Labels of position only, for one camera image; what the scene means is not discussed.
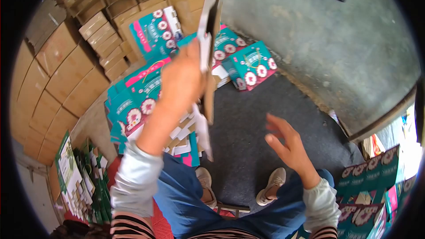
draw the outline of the white sleeve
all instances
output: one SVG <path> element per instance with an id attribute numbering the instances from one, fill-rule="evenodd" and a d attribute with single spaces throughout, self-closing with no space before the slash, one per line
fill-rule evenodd
<path id="1" fill-rule="evenodd" d="M 341 211 L 336 203 L 336 194 L 337 191 L 323 178 L 314 188 L 304 189 L 303 201 L 307 218 L 304 229 L 307 232 L 326 226 L 335 228 L 338 226 Z"/>
<path id="2" fill-rule="evenodd" d="M 128 144 L 110 189 L 113 213 L 127 211 L 141 217 L 152 216 L 152 197 L 163 167 L 162 156 L 147 154 L 134 142 Z"/>

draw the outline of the blue jeans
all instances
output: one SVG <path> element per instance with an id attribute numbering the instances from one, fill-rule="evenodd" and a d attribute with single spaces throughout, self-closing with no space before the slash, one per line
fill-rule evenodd
<path id="1" fill-rule="evenodd" d="M 327 170 L 317 172 L 334 186 Z M 260 238 L 285 238 L 305 222 L 303 184 L 296 173 L 278 189 L 278 199 L 272 204 L 236 220 L 224 220 L 201 201 L 202 194 L 195 169 L 165 153 L 158 192 L 153 198 L 177 239 L 226 228 L 239 228 Z"/>

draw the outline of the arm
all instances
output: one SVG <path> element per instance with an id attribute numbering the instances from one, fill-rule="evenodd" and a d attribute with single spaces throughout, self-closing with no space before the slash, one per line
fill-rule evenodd
<path id="1" fill-rule="evenodd" d="M 336 190 L 317 173 L 298 132 L 286 120 L 271 114 L 267 114 L 267 121 L 266 127 L 273 133 L 266 135 L 265 140 L 283 162 L 300 175 L 303 182 L 306 207 L 304 229 L 312 232 L 310 238 L 322 235 L 337 238 L 336 228 L 341 211 L 336 203 Z M 279 137 L 285 139 L 284 145 Z"/>
<path id="2" fill-rule="evenodd" d="M 121 237 L 153 238 L 152 197 L 164 166 L 163 147 L 186 110 L 203 91 L 199 70 L 199 46 L 193 41 L 162 70 L 162 98 L 156 104 L 140 136 L 129 143 L 111 187 L 111 233 Z"/>

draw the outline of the hand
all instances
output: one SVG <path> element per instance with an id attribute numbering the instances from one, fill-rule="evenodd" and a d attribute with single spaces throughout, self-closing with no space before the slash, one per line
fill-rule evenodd
<path id="1" fill-rule="evenodd" d="M 161 73 L 159 103 L 169 106 L 179 117 L 197 102 L 205 89 L 205 76 L 199 68 L 199 43 L 192 40 Z"/>
<path id="2" fill-rule="evenodd" d="M 284 119 L 271 114 L 267 114 L 266 118 L 266 128 L 272 131 L 272 134 L 267 134 L 265 140 L 286 165 L 301 175 L 312 163 L 305 152 L 300 134 Z M 283 138 L 285 144 L 280 143 L 278 138 Z"/>

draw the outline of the sneaker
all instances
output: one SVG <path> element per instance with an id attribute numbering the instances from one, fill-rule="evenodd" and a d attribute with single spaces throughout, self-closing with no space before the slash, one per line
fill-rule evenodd
<path id="1" fill-rule="evenodd" d="M 257 204 L 260 206 L 265 206 L 269 203 L 272 203 L 274 199 L 267 199 L 265 194 L 266 192 L 274 185 L 282 186 L 285 183 L 286 179 L 286 171 L 283 167 L 277 168 L 272 172 L 269 177 L 269 182 L 267 183 L 267 187 L 260 192 L 256 197 Z"/>
<path id="2" fill-rule="evenodd" d="M 217 206 L 217 199 L 215 198 L 214 192 L 211 189 L 211 184 L 213 183 L 213 180 L 211 179 L 210 172 L 204 167 L 199 167 L 198 169 L 195 170 L 195 173 L 196 173 L 196 178 L 198 178 L 202 188 L 208 189 L 212 196 L 212 201 L 205 202 L 205 205 L 207 205 L 211 209 L 214 209 L 215 206 Z"/>

